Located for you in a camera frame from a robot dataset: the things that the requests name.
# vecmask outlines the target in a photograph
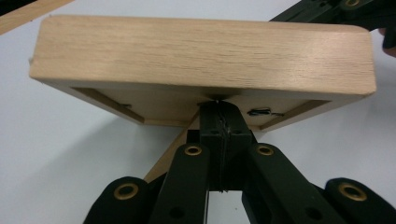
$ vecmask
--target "small metal clip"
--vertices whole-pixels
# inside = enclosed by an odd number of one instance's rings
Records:
[[[273,113],[270,107],[263,107],[257,109],[251,109],[247,112],[251,117],[261,116],[261,115],[270,115],[270,116],[278,116],[283,117],[285,114],[282,113]]]

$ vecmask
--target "underside of wooden board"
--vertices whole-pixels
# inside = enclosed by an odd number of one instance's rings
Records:
[[[285,22],[51,17],[30,75],[143,124],[185,127],[225,100],[265,131],[375,91],[367,31]],[[248,115],[263,107],[283,116]]]

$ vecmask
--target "wooden leg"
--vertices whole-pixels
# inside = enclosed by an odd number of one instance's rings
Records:
[[[155,180],[160,175],[168,172],[169,167],[171,166],[172,159],[175,155],[175,152],[178,147],[186,143],[187,139],[187,130],[188,129],[197,129],[199,127],[198,122],[198,112],[191,119],[190,124],[181,131],[181,133],[177,136],[177,138],[172,142],[172,144],[165,150],[163,155],[157,160],[155,165],[151,168],[150,171],[146,174],[144,180],[146,182],[151,182]]]

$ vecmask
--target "white background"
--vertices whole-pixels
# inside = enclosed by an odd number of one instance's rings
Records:
[[[295,2],[77,0],[51,14],[268,21]],[[43,18],[0,36],[0,223],[81,223],[107,184],[143,177],[180,131],[138,126],[30,79]],[[381,42],[373,32],[374,96],[256,135],[312,183],[353,178],[396,206],[396,59]],[[211,193],[208,223],[248,223],[240,201]]]

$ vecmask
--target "round hole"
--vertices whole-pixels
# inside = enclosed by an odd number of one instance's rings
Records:
[[[197,156],[199,154],[201,154],[202,150],[200,147],[187,147],[184,150],[184,153],[186,153],[189,156]]]
[[[174,207],[169,211],[169,216],[171,216],[172,218],[179,219],[184,217],[184,211],[180,207]]]
[[[316,209],[314,207],[305,208],[305,213],[307,216],[309,216],[310,218],[312,218],[314,220],[322,220],[323,219],[323,215],[319,212],[318,209]]]
[[[274,151],[271,148],[263,146],[259,146],[257,148],[257,152],[259,152],[263,156],[271,156],[272,154],[274,154]]]
[[[133,198],[138,191],[139,187],[134,183],[121,184],[114,190],[114,197],[118,200],[128,200]]]
[[[364,193],[363,190],[348,183],[342,183],[338,187],[338,190],[341,192],[342,195],[353,201],[362,202],[367,199],[367,195],[366,193]]]

